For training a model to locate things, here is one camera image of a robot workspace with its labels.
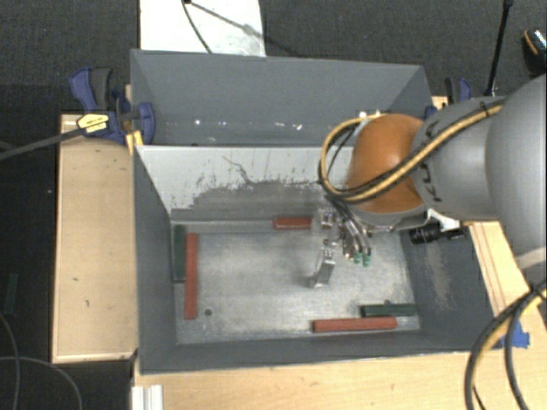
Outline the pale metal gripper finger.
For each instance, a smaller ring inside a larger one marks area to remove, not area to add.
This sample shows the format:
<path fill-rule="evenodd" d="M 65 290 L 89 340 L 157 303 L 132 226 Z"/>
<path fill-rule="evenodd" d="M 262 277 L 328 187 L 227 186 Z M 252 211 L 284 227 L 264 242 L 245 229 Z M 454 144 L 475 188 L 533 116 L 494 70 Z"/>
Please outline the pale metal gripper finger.
<path fill-rule="evenodd" d="M 334 210 L 319 210 L 314 216 L 314 232 L 328 232 L 336 227 L 337 213 Z"/>
<path fill-rule="evenodd" d="M 334 251 L 324 248 L 319 254 L 315 271 L 309 280 L 309 287 L 321 288 L 328 286 L 335 266 Z"/>

